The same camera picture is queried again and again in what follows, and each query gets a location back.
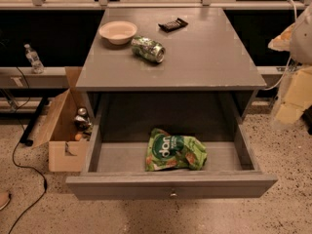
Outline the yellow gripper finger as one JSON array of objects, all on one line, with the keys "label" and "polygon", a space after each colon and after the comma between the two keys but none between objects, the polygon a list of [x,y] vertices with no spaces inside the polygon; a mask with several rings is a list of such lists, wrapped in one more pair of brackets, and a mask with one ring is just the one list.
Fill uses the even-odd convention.
[{"label": "yellow gripper finger", "polygon": [[278,52],[289,52],[292,49],[294,24],[288,26],[281,34],[272,39],[268,48]]},{"label": "yellow gripper finger", "polygon": [[312,66],[303,66],[292,76],[275,119],[282,124],[293,124],[312,105]]}]

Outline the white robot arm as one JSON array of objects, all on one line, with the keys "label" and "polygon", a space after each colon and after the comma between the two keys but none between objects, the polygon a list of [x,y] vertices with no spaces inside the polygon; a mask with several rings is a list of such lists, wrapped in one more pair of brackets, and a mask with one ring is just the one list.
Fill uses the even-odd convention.
[{"label": "white robot arm", "polygon": [[290,125],[312,105],[312,5],[272,39],[268,48],[289,52],[290,58],[299,64],[296,71],[285,72],[272,109],[272,119],[276,125]]}]

